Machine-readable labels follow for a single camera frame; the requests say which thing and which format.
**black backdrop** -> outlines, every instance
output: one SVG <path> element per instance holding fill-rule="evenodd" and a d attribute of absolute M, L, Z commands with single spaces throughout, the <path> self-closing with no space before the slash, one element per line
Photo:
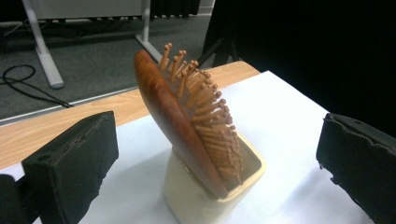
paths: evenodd
<path fill-rule="evenodd" d="M 217 0 L 204 51 L 235 19 L 244 61 L 396 136 L 396 1 Z"/>

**brush handle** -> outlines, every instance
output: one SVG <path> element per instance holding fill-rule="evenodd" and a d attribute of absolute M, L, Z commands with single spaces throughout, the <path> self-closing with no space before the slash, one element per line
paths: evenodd
<path fill-rule="evenodd" d="M 219 198 L 226 198 L 228 190 L 189 118 L 163 79 L 158 65 L 145 50 L 138 51 L 134 56 L 134 70 L 146 107 L 174 146 L 176 154 L 210 192 Z"/>

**wooden hairbrush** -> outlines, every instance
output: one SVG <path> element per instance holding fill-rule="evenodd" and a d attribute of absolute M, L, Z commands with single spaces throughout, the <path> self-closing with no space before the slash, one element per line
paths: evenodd
<path fill-rule="evenodd" d="M 233 119 L 210 74 L 198 62 L 183 61 L 180 50 L 169 64 L 172 44 L 159 64 L 145 50 L 134 56 L 136 80 L 154 120 L 174 152 L 214 195 L 226 198 L 241 184 L 243 161 Z"/>

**cable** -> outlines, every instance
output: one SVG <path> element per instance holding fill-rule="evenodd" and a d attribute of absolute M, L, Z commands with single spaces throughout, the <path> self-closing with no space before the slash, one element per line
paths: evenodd
<path fill-rule="evenodd" d="M 15 68 L 19 68 L 19 67 L 29 67 L 29 68 L 32 69 L 32 73 L 31 73 L 29 76 L 27 76 L 27 77 L 25 77 L 25 78 L 22 78 L 22 79 L 15 79 L 15 78 L 12 78 L 12 77 L 7 77 L 7 73 L 8 73 L 8 72 L 14 70 Z M 26 79 L 32 77 L 34 74 L 35 74 L 35 68 L 34 68 L 32 65 L 29 65 L 29 64 L 14 65 L 14 66 L 9 67 L 9 68 L 3 73 L 2 79 L 3 79 L 4 82 L 0 82 L 0 85 L 8 85 L 8 86 L 9 86 L 11 89 L 13 89 L 14 91 L 17 91 L 17 92 L 19 92 L 19 93 L 21 93 L 21 94 L 23 94 L 23 95 L 25 95 L 25 96 L 28 96 L 28 97 L 30 97 L 30 98 L 33 98 L 33 99 L 37 99 L 37 100 L 41 100 L 41 101 L 45 101 L 45 102 L 54 103 L 54 104 L 56 104 L 56 105 L 61 105 L 61 106 L 66 107 L 66 108 L 73 107 L 73 105 L 70 105 L 69 103 L 67 103 L 67 102 L 65 102 L 65 101 L 63 101 L 63 100 L 60 100 L 60 99 L 58 99 L 58 98 L 52 96 L 51 94 L 49 94 L 49 93 L 47 93 L 47 92 L 45 92 L 45 91 L 40 90 L 38 87 L 36 87 L 36 86 L 34 86 L 34 85 L 31 85 L 31 84 L 29 84 L 29 83 L 24 82 L 24 80 L 26 80 Z M 40 96 L 36 96 L 36 95 L 30 94 L 30 93 L 28 93 L 28 92 L 26 92 L 26 91 L 22 91 L 22 90 L 16 88 L 15 86 L 13 86 L 14 83 L 21 83 L 21 84 L 26 85 L 26 86 L 28 86 L 28 87 L 30 87 L 30 88 L 33 88 L 33 89 L 35 89 L 35 90 L 37 90 L 37 91 L 40 91 L 40 92 L 42 92 L 43 94 L 47 95 L 50 99 L 43 98 L 43 97 L 40 97 Z"/>

